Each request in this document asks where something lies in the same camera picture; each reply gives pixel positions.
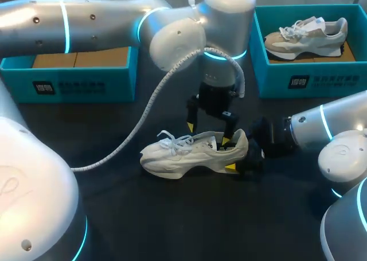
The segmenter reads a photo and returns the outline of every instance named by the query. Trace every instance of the robot logo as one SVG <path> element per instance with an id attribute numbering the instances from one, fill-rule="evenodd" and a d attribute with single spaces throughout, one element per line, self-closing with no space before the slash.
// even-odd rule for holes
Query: robot logo
<path id="1" fill-rule="evenodd" d="M 349 151 L 350 149 L 346 145 L 336 145 L 333 147 L 333 152 L 337 155 L 347 155 Z"/>
<path id="2" fill-rule="evenodd" d="M 11 166 L 0 166 L 0 219 L 19 199 L 32 192 L 26 175 Z"/>

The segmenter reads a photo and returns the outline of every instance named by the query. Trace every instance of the white cable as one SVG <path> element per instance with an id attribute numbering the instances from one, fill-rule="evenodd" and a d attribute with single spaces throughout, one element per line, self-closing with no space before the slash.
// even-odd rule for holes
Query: white cable
<path id="1" fill-rule="evenodd" d="M 154 90 L 153 94 L 151 95 L 147 106 L 144 109 L 143 115 L 141 116 L 141 118 L 139 119 L 138 123 L 136 124 L 136 126 L 134 127 L 134 129 L 132 129 L 132 131 L 130 132 L 130 134 L 127 136 L 127 138 L 108 156 L 106 156 L 105 158 L 101 159 L 99 162 L 93 163 L 91 165 L 88 166 L 83 166 L 83 167 L 76 167 L 76 168 L 72 168 L 72 170 L 74 172 L 80 172 L 80 171 L 87 171 L 87 170 L 91 170 L 94 169 L 102 164 L 104 164 L 105 162 L 107 162 L 109 159 L 111 159 L 112 157 L 114 157 L 118 152 L 121 151 L 122 148 L 124 148 L 129 141 L 132 140 L 132 138 L 134 137 L 134 135 L 139 131 L 139 129 L 142 127 L 142 125 L 144 124 L 150 109 L 155 101 L 155 98 L 158 96 L 159 92 L 161 91 L 161 89 L 163 88 L 163 86 L 166 84 L 166 82 L 180 69 L 180 67 L 188 60 L 191 60 L 193 57 L 198 56 L 199 54 L 203 54 L 204 52 L 210 52 L 210 53 L 215 53 L 218 56 L 224 57 L 225 59 L 227 59 L 233 66 L 234 68 L 237 70 L 238 72 L 238 77 L 240 79 L 240 88 L 239 88 L 239 96 L 240 98 L 243 98 L 245 95 L 245 76 L 243 74 L 243 71 L 241 69 L 241 66 L 239 66 L 239 64 L 230 56 L 228 56 L 226 53 L 215 49 L 215 48 L 204 48 L 204 50 L 195 50 L 194 52 L 190 53 L 189 55 L 185 56 L 182 60 L 180 60 L 175 66 L 173 66 L 173 68 L 164 76 L 164 78 L 161 80 L 161 82 L 159 82 L 158 86 L 156 87 L 156 89 Z"/>

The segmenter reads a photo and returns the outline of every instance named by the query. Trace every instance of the blue led ring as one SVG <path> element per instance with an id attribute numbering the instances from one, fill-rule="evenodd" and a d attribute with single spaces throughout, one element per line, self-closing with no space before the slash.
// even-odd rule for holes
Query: blue led ring
<path id="1" fill-rule="evenodd" d="M 342 196 L 339 194 L 339 193 L 337 193 L 334 189 L 331 189 L 331 191 L 336 195 L 336 196 L 338 196 L 339 198 L 341 198 Z"/>
<path id="2" fill-rule="evenodd" d="M 141 27 L 142 27 L 142 25 L 143 25 L 144 20 L 145 20 L 145 19 L 147 19 L 147 17 L 148 17 L 150 14 L 152 14 L 152 13 L 155 13 L 155 12 L 156 12 L 156 11 L 158 11 L 158 10 L 166 10 L 166 9 L 169 9 L 169 7 L 157 7 L 157 8 L 155 8 L 155 9 L 152 9 L 152 10 L 148 11 L 148 12 L 143 16 L 143 18 L 140 20 L 140 23 L 139 23 L 139 26 L 138 26 L 138 40 L 139 40 L 139 42 L 140 42 L 140 29 L 141 29 Z"/>
<path id="3" fill-rule="evenodd" d="M 325 115 L 323 113 L 323 105 L 320 105 L 320 114 L 321 114 L 322 123 L 323 123 L 323 125 L 325 127 L 325 130 L 327 132 L 327 136 L 329 137 L 330 140 L 332 140 L 333 139 L 333 136 L 331 135 L 331 132 L 329 130 L 329 127 L 327 126 Z"/>
<path id="4" fill-rule="evenodd" d="M 76 261 L 76 259 L 79 257 L 79 255 L 81 253 L 81 250 L 84 247 L 85 240 L 87 239 L 87 231 L 88 231 L 88 220 L 87 220 L 87 218 L 85 218 L 85 233 L 84 233 L 83 242 L 81 242 L 81 245 L 80 245 L 80 248 L 79 248 L 78 252 L 76 253 L 75 257 L 71 261 Z"/>
<path id="5" fill-rule="evenodd" d="M 64 28 L 65 28 L 65 53 L 69 53 L 70 51 L 70 30 L 69 30 L 69 21 L 68 21 L 68 13 L 67 8 L 63 0 L 58 0 L 61 7 L 61 12 L 63 13 L 64 19 Z"/>
<path id="6" fill-rule="evenodd" d="M 246 53 L 247 53 L 247 50 L 245 50 L 245 51 L 244 51 L 242 54 L 240 54 L 239 56 L 235 56 L 235 57 L 233 57 L 232 59 L 233 59 L 233 60 L 240 59 L 240 58 L 244 57 Z M 217 60 L 226 60 L 224 57 L 215 56 L 215 55 L 212 55 L 212 54 L 207 53 L 207 52 L 205 52 L 204 54 L 206 54 L 207 56 L 209 56 L 209 57 L 211 57 L 211 58 L 213 58 L 213 59 L 217 59 Z"/>
<path id="7" fill-rule="evenodd" d="M 365 230 L 367 231 L 367 222 L 366 222 L 365 216 L 363 215 L 363 210 L 362 210 L 362 205 L 361 205 L 361 190 L 362 190 L 363 183 L 365 181 L 366 181 L 366 179 L 364 179 L 358 187 L 358 191 L 357 191 L 357 208 L 358 208 L 358 213 L 359 213 L 361 221 L 362 221 L 362 225 L 365 227 Z"/>

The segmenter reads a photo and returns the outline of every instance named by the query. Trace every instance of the shoe sole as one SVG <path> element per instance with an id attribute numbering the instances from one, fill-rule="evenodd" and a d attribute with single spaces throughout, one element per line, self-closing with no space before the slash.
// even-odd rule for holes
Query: shoe sole
<path id="1" fill-rule="evenodd" d="M 273 54 L 276 57 L 280 57 L 285 60 L 295 60 L 301 53 L 314 53 L 319 56 L 327 56 L 327 57 L 338 57 L 342 55 L 341 47 L 339 48 L 310 48 L 304 50 L 299 53 L 279 53 L 274 52 L 272 50 L 266 49 L 269 53 Z"/>
<path id="2" fill-rule="evenodd" d="M 241 158 L 233 158 L 230 160 L 225 161 L 224 165 L 223 163 L 210 163 L 210 164 L 198 164 L 197 166 L 204 166 L 209 168 L 210 170 L 216 172 L 216 173 L 222 173 L 222 174 L 239 174 L 239 172 L 237 172 L 234 169 L 227 169 L 226 166 L 229 165 L 233 165 L 236 164 L 237 162 L 241 161 L 242 159 L 244 159 L 245 156 L 241 157 Z M 181 172 L 177 172 L 177 173 L 158 173 L 152 170 L 149 170 L 148 168 L 144 167 L 145 171 L 149 172 L 152 175 L 155 175 L 157 177 L 160 178 L 165 178 L 165 179 L 171 179 L 171 180 L 177 180 L 182 178 L 192 167 L 189 167 L 187 169 L 181 169 Z"/>

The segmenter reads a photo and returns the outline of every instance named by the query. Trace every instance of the brown cardboard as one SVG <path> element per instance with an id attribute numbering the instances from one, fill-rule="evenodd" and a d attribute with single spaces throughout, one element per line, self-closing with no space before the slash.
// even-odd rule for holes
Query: brown cardboard
<path id="1" fill-rule="evenodd" d="M 74 67 L 125 67 L 127 56 L 128 47 L 78 53 Z"/>
<path id="2" fill-rule="evenodd" d="M 32 68 L 73 68 L 76 53 L 39 54 Z"/>
<path id="3" fill-rule="evenodd" d="M 277 61 L 269 59 L 271 64 L 282 64 L 282 63 L 320 63 L 320 62 L 355 62 L 352 50 L 350 49 L 347 42 L 344 43 L 344 52 L 340 57 L 311 57 L 312 54 L 300 54 L 297 59 L 293 61 Z"/>

